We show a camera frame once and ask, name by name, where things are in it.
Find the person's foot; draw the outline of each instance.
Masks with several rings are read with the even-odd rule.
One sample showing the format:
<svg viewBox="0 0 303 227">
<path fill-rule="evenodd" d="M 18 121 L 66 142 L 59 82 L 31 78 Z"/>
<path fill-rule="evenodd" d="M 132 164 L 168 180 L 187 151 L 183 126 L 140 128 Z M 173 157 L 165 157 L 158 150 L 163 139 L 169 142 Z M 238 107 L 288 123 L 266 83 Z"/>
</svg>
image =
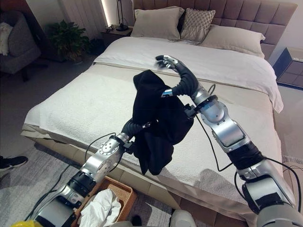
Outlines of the person's foot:
<svg viewBox="0 0 303 227">
<path fill-rule="evenodd" d="M 13 169 L 24 165 L 28 161 L 28 158 L 25 156 L 17 156 L 13 158 L 3 158 L 0 156 L 0 172 Z"/>
</svg>

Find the beige headboard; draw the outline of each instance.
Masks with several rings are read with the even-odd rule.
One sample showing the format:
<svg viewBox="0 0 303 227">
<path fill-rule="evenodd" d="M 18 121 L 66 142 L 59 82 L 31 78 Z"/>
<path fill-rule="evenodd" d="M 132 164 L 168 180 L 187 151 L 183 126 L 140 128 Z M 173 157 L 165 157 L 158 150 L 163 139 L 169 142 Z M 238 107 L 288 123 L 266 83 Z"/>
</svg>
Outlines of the beige headboard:
<svg viewBox="0 0 303 227">
<path fill-rule="evenodd" d="M 134 9 L 160 9 L 168 6 L 214 9 L 216 14 L 212 24 L 261 32 L 266 37 L 261 48 L 267 60 L 297 8 L 293 3 L 261 0 L 134 0 Z"/>
</svg>

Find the potted plant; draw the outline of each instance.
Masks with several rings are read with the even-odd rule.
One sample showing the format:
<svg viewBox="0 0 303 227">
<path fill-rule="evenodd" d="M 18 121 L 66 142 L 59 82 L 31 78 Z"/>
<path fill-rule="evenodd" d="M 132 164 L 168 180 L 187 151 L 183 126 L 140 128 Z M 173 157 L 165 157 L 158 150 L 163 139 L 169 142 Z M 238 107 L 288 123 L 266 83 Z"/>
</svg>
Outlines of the potted plant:
<svg viewBox="0 0 303 227">
<path fill-rule="evenodd" d="M 89 38 L 82 35 L 85 28 L 79 28 L 74 22 L 54 23 L 48 26 L 49 39 L 58 50 L 58 54 L 74 63 L 81 63 L 81 54 L 90 48 Z"/>
</svg>

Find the beige pillow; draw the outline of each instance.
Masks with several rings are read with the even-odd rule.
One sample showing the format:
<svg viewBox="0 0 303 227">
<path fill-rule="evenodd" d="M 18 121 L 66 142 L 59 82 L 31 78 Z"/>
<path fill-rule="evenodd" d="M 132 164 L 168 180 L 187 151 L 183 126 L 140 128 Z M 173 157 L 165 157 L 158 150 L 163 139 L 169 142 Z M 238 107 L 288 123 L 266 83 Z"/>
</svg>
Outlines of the beige pillow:
<svg viewBox="0 0 303 227">
<path fill-rule="evenodd" d="M 238 27 L 211 26 L 200 46 L 238 51 L 264 58 L 261 40 L 265 40 L 265 37 L 259 32 Z"/>
<path fill-rule="evenodd" d="M 177 25 L 183 12 L 184 9 L 180 7 L 152 10 L 136 9 L 136 22 L 131 36 L 178 40 L 180 39 L 180 34 Z"/>
<path fill-rule="evenodd" d="M 187 8 L 181 31 L 181 39 L 202 42 L 208 33 L 215 13 L 215 10 L 200 11 Z"/>
</svg>

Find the gray armchair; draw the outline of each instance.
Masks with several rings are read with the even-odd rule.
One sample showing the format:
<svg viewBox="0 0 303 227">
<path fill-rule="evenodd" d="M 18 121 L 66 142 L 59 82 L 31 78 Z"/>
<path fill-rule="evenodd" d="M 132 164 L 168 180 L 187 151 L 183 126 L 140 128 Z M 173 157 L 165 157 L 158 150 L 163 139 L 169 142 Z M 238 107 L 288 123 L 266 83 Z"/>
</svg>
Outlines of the gray armchair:
<svg viewBox="0 0 303 227">
<path fill-rule="evenodd" d="M 0 21 L 5 22 L 13 29 L 9 35 L 9 54 L 0 55 L 1 72 L 15 74 L 22 70 L 22 78 L 27 79 L 25 67 L 36 60 L 40 55 L 40 49 L 34 42 L 23 14 L 19 11 L 1 12 Z"/>
</svg>

